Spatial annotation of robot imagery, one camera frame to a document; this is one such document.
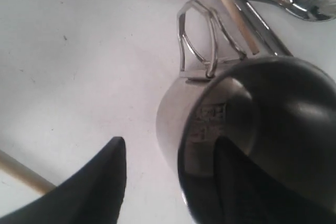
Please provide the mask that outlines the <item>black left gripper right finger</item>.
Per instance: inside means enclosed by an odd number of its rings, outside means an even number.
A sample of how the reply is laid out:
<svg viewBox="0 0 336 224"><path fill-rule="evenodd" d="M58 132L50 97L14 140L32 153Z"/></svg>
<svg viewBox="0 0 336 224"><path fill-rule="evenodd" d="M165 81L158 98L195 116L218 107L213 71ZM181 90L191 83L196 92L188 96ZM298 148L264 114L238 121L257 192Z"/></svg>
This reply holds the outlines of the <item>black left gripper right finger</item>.
<svg viewBox="0 0 336 224"><path fill-rule="evenodd" d="M335 223L335 213L284 187L224 136L214 177L224 223Z"/></svg>

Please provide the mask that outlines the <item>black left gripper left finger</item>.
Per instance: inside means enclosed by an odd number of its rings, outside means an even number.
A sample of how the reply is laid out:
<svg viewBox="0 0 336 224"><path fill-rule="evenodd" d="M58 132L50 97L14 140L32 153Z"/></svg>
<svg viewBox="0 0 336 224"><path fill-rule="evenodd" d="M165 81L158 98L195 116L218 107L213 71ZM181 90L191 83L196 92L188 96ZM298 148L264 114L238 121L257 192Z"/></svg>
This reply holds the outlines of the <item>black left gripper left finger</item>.
<svg viewBox="0 0 336 224"><path fill-rule="evenodd" d="M126 184L125 141L113 137L69 179L1 223L117 223Z"/></svg>

